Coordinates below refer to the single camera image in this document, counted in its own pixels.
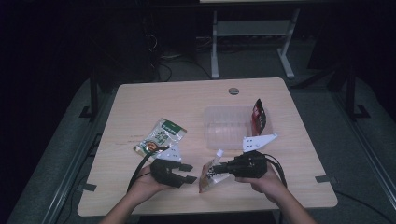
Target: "desk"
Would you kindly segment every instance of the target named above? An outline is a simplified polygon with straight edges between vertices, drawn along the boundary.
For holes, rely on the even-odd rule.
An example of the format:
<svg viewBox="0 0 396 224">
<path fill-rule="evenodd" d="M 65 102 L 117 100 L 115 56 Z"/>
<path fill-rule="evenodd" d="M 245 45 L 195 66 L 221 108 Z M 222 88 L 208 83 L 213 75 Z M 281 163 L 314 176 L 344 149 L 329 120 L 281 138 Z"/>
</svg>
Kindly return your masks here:
<svg viewBox="0 0 396 224">
<path fill-rule="evenodd" d="M 231 95 L 230 88 L 239 94 Z M 258 98 L 267 108 L 278 138 L 261 152 L 282 164 L 289 189 L 304 207 L 332 207 L 337 199 L 306 132 L 289 91 L 281 78 L 230 79 L 173 83 L 127 84 L 119 88 L 87 183 L 96 190 L 84 191 L 78 206 L 83 217 L 104 216 L 126 193 L 142 157 L 133 147 L 145 138 L 159 118 L 170 119 L 187 130 L 179 148 L 183 163 L 199 176 L 202 166 L 216 150 L 205 147 L 204 110 L 210 105 L 254 105 Z M 240 155 L 225 151 L 222 161 Z M 162 191 L 139 205 L 134 214 L 190 214 L 277 209 L 263 195 L 228 178 L 208 192 L 198 193 L 198 182 Z"/>
</svg>

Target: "hand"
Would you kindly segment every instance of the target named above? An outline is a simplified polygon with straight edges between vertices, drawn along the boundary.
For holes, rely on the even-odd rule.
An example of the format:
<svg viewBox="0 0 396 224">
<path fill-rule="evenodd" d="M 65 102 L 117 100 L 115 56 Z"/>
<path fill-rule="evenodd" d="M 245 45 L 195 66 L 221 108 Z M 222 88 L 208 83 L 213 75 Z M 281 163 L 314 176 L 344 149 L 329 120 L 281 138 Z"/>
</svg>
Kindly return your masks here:
<svg viewBox="0 0 396 224">
<path fill-rule="evenodd" d="M 267 172 L 261 178 L 236 177 L 235 181 L 250 183 L 254 190 L 259 193 L 264 193 L 268 200 L 273 203 L 276 203 L 278 196 L 287 190 L 269 162 L 267 162 Z"/>
<path fill-rule="evenodd" d="M 150 199 L 154 194 L 164 189 L 172 189 L 173 187 L 158 183 L 150 174 L 150 166 L 144 167 L 138 178 L 131 186 L 127 194 L 133 194 L 139 204 Z"/>
</svg>

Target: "floor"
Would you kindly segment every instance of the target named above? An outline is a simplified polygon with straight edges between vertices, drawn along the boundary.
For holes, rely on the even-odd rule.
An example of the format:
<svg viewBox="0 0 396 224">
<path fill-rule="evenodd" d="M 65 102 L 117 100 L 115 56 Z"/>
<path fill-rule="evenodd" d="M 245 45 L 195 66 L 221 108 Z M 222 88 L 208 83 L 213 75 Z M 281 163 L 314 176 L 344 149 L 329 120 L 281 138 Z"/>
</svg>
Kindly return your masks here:
<svg viewBox="0 0 396 224">
<path fill-rule="evenodd" d="M 286 78 L 276 53 L 281 42 L 281 39 L 267 39 L 254 48 L 239 44 L 221 50 L 219 78 L 281 77 L 290 87 L 318 72 L 306 69 L 315 40 L 294 40 L 288 57 L 296 78 Z M 156 81 L 209 79 L 210 52 L 205 45 L 200 49 L 195 61 L 172 50 L 166 51 L 167 57 L 159 66 Z M 376 101 L 370 87 L 359 79 L 356 104 L 364 105 L 371 117 L 351 121 L 344 110 L 345 91 L 329 92 L 326 89 L 329 78 L 325 77 L 302 90 L 290 89 L 323 167 L 332 178 L 332 186 L 339 200 L 334 208 L 309 209 L 309 213 L 319 223 L 394 223 L 395 205 L 389 199 L 381 176 L 371 164 L 370 156 L 373 154 L 368 153 L 367 147 L 378 157 L 389 179 L 396 180 L 396 124 Z M 90 104 L 89 81 L 80 87 L 9 223 L 96 223 L 101 219 L 77 214 L 81 196 L 79 186 L 89 174 L 95 143 L 100 141 L 100 133 L 106 126 L 116 94 L 117 88 L 111 92 L 99 91 L 99 114 L 96 119 L 80 119 L 81 108 Z M 60 204 L 54 208 L 52 202 Z M 277 219 L 278 211 L 272 213 Z M 172 218 L 173 223 L 182 221 L 179 217 Z M 236 220 L 232 216 L 222 218 L 231 223 Z M 147 223 L 144 220 L 143 217 L 139 220 L 139 217 L 132 216 L 129 223 Z"/>
</svg>

